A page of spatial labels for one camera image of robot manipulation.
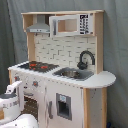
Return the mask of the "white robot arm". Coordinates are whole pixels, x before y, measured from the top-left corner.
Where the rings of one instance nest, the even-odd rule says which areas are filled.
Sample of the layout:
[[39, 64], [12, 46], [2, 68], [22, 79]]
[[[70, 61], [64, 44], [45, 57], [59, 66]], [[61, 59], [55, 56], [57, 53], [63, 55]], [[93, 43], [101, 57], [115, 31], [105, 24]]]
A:
[[0, 128], [39, 128], [36, 118], [22, 114], [23, 109], [23, 88], [21, 81], [16, 81], [0, 95]]

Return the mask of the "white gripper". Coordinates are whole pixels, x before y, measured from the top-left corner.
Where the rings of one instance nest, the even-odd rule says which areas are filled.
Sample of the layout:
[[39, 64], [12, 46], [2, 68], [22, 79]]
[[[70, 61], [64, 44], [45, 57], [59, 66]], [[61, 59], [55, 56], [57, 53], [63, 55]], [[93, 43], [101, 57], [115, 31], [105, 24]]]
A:
[[21, 81], [16, 81], [11, 85], [7, 86], [6, 94], [12, 94], [16, 88], [18, 88], [21, 84]]

